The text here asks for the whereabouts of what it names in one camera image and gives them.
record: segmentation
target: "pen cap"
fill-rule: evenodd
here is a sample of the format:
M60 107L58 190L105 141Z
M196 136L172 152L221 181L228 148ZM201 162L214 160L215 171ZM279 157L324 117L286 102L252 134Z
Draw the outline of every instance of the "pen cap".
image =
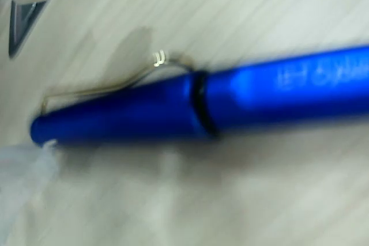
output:
M193 108L193 83L201 73L122 89L38 116L36 144L132 141L207 136Z
M218 129L369 112L369 47L279 59L208 77Z

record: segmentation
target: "blue plastic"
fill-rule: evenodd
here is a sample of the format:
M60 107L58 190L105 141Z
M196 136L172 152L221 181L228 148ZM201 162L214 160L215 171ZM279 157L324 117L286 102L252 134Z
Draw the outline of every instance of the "blue plastic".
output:
M219 131L272 123L369 113L369 47L242 66L207 77L194 106L198 73L124 89L39 116L37 144L209 137Z
M369 47L213 74L206 100L223 130L369 112Z
M208 137L194 112L191 87L197 73L124 89L36 118L32 140L39 145Z

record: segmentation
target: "blue pen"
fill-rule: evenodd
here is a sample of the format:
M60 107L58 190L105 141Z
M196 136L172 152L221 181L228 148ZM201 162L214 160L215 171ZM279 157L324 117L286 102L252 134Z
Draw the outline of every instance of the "blue pen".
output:
M369 47L174 78L42 114L39 145L211 138L225 130L369 113Z

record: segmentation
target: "wood grain surface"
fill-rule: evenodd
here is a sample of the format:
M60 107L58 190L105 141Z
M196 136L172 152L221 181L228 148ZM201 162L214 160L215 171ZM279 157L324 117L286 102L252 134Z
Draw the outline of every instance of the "wood grain surface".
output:
M364 44L369 0L52 0L19 56L0 15L0 145L50 87L128 76L153 51L217 70ZM369 245L365 120L213 143L63 149L8 245Z

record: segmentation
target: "pen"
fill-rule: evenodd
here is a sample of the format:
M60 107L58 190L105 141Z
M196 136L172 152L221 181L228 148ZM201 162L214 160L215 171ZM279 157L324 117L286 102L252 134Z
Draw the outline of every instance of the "pen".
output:
M41 114L36 144L212 138L223 131L369 113L369 46L192 71Z

